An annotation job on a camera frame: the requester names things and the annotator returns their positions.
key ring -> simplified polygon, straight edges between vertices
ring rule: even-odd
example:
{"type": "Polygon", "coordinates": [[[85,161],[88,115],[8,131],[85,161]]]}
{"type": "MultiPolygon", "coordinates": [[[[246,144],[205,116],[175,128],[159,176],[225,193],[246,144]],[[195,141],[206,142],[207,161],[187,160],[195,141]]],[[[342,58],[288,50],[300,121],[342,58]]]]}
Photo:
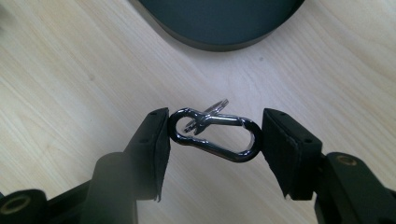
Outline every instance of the key ring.
{"type": "MultiPolygon", "coordinates": [[[[217,115],[222,109],[224,109],[224,107],[228,104],[228,100],[224,99],[221,101],[218,101],[217,103],[215,103],[214,105],[210,106],[208,109],[206,109],[204,111],[204,113],[209,113],[212,116],[217,115]]],[[[184,128],[184,133],[189,133],[192,130],[194,130],[196,128],[196,122],[193,119],[192,121],[190,121],[188,124],[186,124],[186,127],[184,128]]]]}
{"type": "Polygon", "coordinates": [[[175,142],[184,146],[198,147],[206,152],[222,157],[233,162],[246,162],[252,160],[262,149],[262,130],[252,120],[233,115],[223,115],[200,112],[191,108],[183,108],[175,112],[168,120],[168,134],[175,142]],[[227,148],[218,146],[205,139],[193,136],[185,136],[177,131],[177,122],[182,118],[191,118],[195,122],[194,134],[199,134],[211,124],[241,126],[250,131],[250,143],[246,150],[233,152],[227,148]]]}

screw hole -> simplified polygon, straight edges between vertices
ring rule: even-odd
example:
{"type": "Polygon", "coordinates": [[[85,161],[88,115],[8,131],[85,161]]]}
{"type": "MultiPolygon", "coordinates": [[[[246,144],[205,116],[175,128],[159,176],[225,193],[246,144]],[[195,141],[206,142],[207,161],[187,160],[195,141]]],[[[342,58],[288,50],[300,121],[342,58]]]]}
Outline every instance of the screw hole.
{"type": "Polygon", "coordinates": [[[30,203],[31,199],[27,195],[19,195],[6,202],[0,209],[0,214],[10,215],[21,211],[30,203]]]}
{"type": "Polygon", "coordinates": [[[353,160],[352,158],[348,157],[348,156],[337,156],[337,160],[341,163],[343,163],[344,165],[349,165],[349,166],[356,166],[358,163],[353,160]]]}

wood grain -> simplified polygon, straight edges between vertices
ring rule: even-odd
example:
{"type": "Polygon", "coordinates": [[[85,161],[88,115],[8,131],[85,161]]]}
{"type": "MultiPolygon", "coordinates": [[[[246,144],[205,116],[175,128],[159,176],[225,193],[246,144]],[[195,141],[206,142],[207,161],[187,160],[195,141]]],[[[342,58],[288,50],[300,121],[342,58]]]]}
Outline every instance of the wood grain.
{"type": "MultiPolygon", "coordinates": [[[[285,111],[324,144],[363,159],[396,189],[396,1],[307,0],[262,42],[192,49],[136,0],[0,2],[0,191],[52,198],[122,151],[148,112],[199,110],[262,122],[285,111]]],[[[213,128],[235,149],[239,129],[213,128]]],[[[284,200],[263,156],[234,164],[172,145],[160,203],[140,223],[316,223],[313,202],[284,200]]]]}

black round object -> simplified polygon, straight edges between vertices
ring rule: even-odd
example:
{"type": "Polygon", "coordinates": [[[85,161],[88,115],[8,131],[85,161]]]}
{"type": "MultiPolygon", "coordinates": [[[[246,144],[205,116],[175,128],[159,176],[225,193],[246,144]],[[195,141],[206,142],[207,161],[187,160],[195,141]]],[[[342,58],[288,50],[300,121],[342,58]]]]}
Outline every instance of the black round object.
{"type": "Polygon", "coordinates": [[[255,44],[304,0],[139,0],[171,36],[197,49],[228,51],[255,44]]]}

carabiner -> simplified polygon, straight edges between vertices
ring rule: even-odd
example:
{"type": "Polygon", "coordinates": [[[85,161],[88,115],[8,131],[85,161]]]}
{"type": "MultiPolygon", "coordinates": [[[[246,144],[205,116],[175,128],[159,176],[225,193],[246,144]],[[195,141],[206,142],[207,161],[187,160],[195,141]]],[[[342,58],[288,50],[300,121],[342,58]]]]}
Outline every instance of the carabiner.
{"type": "Polygon", "coordinates": [[[210,114],[200,112],[191,108],[180,109],[175,112],[168,121],[168,134],[175,142],[185,145],[198,147],[206,152],[222,157],[228,161],[246,162],[253,159],[262,149],[262,130],[250,119],[240,118],[232,115],[210,114]],[[195,121],[194,134],[199,134],[210,124],[242,126],[251,133],[250,144],[247,149],[241,152],[233,152],[229,149],[220,147],[205,139],[185,136],[177,131],[177,122],[182,118],[191,118],[195,121]]]}

